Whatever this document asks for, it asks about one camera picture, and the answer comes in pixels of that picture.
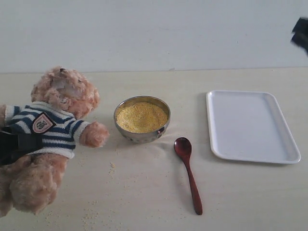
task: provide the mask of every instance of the teddy bear head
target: teddy bear head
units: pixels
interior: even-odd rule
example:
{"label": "teddy bear head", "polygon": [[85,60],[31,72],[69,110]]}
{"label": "teddy bear head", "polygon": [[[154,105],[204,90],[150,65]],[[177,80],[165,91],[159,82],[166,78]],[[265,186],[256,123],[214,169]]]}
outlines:
{"label": "teddy bear head", "polygon": [[80,119],[97,108],[100,97],[97,88],[83,74],[57,66],[34,85],[31,101],[49,103]]}

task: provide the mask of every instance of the metal bowl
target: metal bowl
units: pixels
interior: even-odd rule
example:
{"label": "metal bowl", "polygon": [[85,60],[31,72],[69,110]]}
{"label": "metal bowl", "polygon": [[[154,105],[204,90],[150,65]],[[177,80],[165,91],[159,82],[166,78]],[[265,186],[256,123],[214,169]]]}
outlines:
{"label": "metal bowl", "polygon": [[[159,106],[166,113],[167,122],[159,129],[152,131],[152,132],[148,132],[148,133],[134,133],[134,132],[126,131],[125,129],[121,128],[116,122],[118,114],[124,108],[131,106],[135,103],[140,103],[140,102],[148,102],[156,106]],[[170,123],[170,116],[171,116],[170,108],[164,101],[158,98],[152,97],[152,96],[136,96],[136,97],[132,97],[132,98],[129,98],[123,101],[116,107],[115,112],[114,112],[114,121],[116,124],[115,125],[116,128],[119,130],[121,135],[124,136],[126,139],[133,141],[134,143],[149,143],[149,142],[153,142],[159,139],[165,133]]]}

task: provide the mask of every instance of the red-brown spoon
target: red-brown spoon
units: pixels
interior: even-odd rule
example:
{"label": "red-brown spoon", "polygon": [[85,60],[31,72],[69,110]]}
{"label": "red-brown spoon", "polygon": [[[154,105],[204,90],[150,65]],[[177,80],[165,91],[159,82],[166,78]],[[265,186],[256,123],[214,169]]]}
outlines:
{"label": "red-brown spoon", "polygon": [[196,182],[194,181],[191,167],[189,164],[189,159],[192,154],[192,144],[185,137],[177,138],[174,142],[174,151],[183,161],[187,169],[189,184],[190,184],[191,192],[192,192],[193,207],[194,207],[194,210],[196,211],[196,214],[201,215],[203,212],[202,203],[201,203],[201,199],[200,199],[199,192],[196,186]]}

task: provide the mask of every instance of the teddy bear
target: teddy bear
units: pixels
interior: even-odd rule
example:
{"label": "teddy bear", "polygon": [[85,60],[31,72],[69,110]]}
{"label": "teddy bear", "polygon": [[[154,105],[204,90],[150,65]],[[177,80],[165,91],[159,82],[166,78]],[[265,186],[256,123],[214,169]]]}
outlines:
{"label": "teddy bear", "polygon": [[29,105],[0,105],[0,128],[42,140],[38,150],[0,167],[0,218],[12,208],[38,215],[55,200],[76,145],[105,145],[107,127],[82,120],[99,102],[83,74],[56,66],[34,85]]}

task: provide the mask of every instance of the yellow grain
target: yellow grain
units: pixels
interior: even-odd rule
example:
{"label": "yellow grain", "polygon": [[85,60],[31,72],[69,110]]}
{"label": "yellow grain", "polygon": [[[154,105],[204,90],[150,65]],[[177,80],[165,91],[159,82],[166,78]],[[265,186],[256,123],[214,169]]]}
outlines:
{"label": "yellow grain", "polygon": [[146,133],[162,127],[167,122],[167,115],[154,104],[140,102],[120,111],[116,121],[121,128],[127,131]]}

